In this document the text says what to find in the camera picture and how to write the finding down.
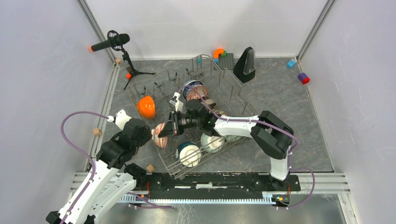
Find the teal bowl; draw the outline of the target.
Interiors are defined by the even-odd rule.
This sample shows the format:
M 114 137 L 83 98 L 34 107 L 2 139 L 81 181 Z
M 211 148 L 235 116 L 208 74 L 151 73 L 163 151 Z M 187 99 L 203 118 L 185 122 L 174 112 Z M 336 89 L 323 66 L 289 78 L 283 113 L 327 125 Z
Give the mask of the teal bowl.
M 176 159 L 178 159 L 183 166 L 189 168 L 197 166 L 200 163 L 201 156 L 200 147 L 191 141 L 181 143 L 175 152 Z

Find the orange curved toy block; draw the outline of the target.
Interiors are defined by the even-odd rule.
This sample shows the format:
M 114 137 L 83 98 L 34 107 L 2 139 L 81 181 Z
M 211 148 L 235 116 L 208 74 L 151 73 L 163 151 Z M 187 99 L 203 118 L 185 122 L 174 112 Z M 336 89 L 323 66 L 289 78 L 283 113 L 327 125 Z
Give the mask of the orange curved toy block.
M 213 59 L 214 59 L 214 58 L 219 58 L 219 57 L 220 57 L 219 54 L 220 54 L 222 51 L 224 51 L 223 48 L 219 48 L 219 49 L 214 50 L 214 52 L 213 52 Z

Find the black microphone tripod stand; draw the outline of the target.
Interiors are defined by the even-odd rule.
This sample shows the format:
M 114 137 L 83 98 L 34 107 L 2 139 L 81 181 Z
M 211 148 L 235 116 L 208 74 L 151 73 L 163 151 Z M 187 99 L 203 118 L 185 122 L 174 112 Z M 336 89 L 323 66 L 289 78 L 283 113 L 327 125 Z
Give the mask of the black microphone tripod stand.
M 123 55 L 122 55 L 123 61 L 127 61 L 128 65 L 129 65 L 127 67 L 127 74 L 126 74 L 127 83 L 124 86 L 123 90 L 125 90 L 128 87 L 128 85 L 131 82 L 132 78 L 134 78 L 135 76 L 138 76 L 138 75 L 155 75 L 156 74 L 156 73 L 152 73 L 152 72 L 141 72 L 141 71 L 136 70 L 134 68 L 133 64 L 132 64 L 132 61 L 130 59 L 130 56 L 129 56 L 128 52 L 123 47 L 121 47 L 120 50 L 123 53 Z

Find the white blue rimmed bowl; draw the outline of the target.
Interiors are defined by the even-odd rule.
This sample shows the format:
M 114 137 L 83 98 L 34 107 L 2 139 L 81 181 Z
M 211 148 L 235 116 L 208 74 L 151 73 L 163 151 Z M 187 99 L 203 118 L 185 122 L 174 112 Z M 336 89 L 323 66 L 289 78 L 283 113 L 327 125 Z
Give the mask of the white blue rimmed bowl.
M 203 85 L 202 82 L 198 80 L 189 80 L 182 86 L 182 96 L 187 99 L 187 95 L 189 94 L 192 87 Z

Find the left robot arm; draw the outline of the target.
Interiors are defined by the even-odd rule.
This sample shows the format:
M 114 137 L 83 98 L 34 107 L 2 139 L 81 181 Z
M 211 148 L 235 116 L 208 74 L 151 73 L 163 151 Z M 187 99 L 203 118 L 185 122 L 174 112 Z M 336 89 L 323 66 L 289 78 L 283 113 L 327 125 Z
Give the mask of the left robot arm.
M 123 109 L 103 118 L 120 132 L 101 145 L 96 159 L 88 158 L 92 166 L 88 175 L 64 207 L 47 215 L 49 224 L 93 224 L 129 190 L 146 186 L 146 170 L 125 164 L 152 138 L 149 126 Z

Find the light green ribbed bowl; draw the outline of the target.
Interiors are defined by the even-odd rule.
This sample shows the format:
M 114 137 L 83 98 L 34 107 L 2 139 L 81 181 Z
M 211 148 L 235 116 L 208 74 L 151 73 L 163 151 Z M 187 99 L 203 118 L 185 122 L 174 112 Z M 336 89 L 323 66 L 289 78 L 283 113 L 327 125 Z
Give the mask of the light green ribbed bowl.
M 225 145 L 225 139 L 218 136 L 208 136 L 206 134 L 202 134 L 200 138 L 201 147 L 207 153 L 217 153 L 220 151 Z

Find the dark brown banded bowl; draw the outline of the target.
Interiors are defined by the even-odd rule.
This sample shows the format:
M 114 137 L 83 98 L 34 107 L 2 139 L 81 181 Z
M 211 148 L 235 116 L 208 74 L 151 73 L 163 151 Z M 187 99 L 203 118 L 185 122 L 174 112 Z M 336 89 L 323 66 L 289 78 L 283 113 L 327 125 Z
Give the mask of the dark brown banded bowl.
M 216 105 L 216 102 L 211 98 L 206 98 L 204 101 L 202 101 L 202 104 L 206 104 L 210 109 L 213 109 Z

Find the grey studded base plate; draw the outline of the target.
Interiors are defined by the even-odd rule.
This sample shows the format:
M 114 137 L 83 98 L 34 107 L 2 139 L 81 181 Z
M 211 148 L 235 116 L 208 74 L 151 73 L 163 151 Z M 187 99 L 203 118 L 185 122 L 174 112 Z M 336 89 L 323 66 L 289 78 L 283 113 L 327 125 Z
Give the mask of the grey studded base plate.
M 218 66 L 222 70 L 233 70 L 235 67 L 234 54 L 227 53 L 225 57 L 220 56 Z

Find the blue toy block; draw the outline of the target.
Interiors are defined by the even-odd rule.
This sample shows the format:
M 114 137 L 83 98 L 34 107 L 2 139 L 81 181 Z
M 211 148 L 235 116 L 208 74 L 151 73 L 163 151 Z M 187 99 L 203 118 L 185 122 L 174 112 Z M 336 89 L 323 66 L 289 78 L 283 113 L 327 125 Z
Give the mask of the blue toy block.
M 292 58 L 292 59 L 290 59 L 289 61 L 288 61 L 288 63 L 287 63 L 287 67 L 288 68 L 292 68 L 295 64 L 297 63 L 297 60 L 295 59 L 295 58 Z

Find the black microphone orange tip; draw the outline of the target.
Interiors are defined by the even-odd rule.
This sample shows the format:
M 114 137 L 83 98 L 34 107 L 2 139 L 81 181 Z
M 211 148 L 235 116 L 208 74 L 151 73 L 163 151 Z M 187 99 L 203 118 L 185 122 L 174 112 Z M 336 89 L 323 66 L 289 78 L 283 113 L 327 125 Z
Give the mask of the black microphone orange tip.
M 130 41 L 130 36 L 128 34 L 119 34 L 115 30 L 110 30 L 107 32 L 107 40 L 94 44 L 90 47 L 92 52 L 104 50 L 111 48 L 115 51 L 123 51 L 123 45 Z

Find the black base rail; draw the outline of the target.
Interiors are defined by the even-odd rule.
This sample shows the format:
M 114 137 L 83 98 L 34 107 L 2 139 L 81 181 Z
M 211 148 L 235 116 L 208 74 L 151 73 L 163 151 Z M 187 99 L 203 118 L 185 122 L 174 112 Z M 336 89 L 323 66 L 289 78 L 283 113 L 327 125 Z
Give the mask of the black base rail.
M 299 192 L 297 175 L 281 185 L 266 173 L 187 173 L 182 180 L 152 173 L 137 183 L 134 192 L 148 192 L 149 199 L 261 199 L 262 193 Z

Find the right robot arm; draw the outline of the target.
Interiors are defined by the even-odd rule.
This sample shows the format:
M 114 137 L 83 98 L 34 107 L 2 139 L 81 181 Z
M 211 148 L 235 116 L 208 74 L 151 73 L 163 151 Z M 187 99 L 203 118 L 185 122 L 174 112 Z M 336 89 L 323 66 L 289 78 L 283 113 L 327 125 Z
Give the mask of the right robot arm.
M 297 144 L 293 129 L 269 111 L 252 117 L 229 117 L 216 113 L 197 99 L 185 105 L 186 113 L 171 111 L 169 120 L 159 132 L 160 138 L 181 135 L 185 129 L 199 127 L 209 136 L 241 136 L 252 138 L 270 157 L 270 185 L 284 189 L 290 175 L 289 151 Z

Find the pink brown flower bowl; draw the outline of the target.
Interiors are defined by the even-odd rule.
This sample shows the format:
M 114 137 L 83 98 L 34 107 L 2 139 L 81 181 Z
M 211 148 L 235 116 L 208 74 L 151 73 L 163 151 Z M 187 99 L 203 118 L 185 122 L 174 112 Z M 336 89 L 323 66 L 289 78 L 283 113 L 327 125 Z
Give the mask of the pink brown flower bowl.
M 217 114 L 218 116 L 227 116 L 228 115 L 225 111 L 220 110 L 220 109 L 213 109 L 213 112 L 215 114 Z

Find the wooden cube near rail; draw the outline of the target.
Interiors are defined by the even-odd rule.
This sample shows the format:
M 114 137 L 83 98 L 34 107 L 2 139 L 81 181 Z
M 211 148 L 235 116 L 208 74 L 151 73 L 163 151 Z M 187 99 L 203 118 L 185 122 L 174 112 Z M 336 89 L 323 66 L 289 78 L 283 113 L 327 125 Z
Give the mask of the wooden cube near rail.
M 150 172 L 150 173 L 153 173 L 153 172 L 155 172 L 155 167 L 153 166 L 153 165 L 151 165 L 151 164 L 149 164 L 147 167 L 146 167 L 146 169 L 147 169 L 147 171 L 148 172 Z

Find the blue white patterned bowl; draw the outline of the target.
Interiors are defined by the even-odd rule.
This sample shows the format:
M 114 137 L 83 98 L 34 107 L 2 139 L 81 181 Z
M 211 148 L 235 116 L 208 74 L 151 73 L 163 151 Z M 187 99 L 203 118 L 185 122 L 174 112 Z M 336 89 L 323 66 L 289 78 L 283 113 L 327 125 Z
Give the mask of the blue white patterned bowl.
M 208 95 L 207 87 L 203 85 L 197 85 L 195 87 L 191 87 L 190 91 L 187 94 L 186 100 L 190 101 L 192 99 L 201 99 Z

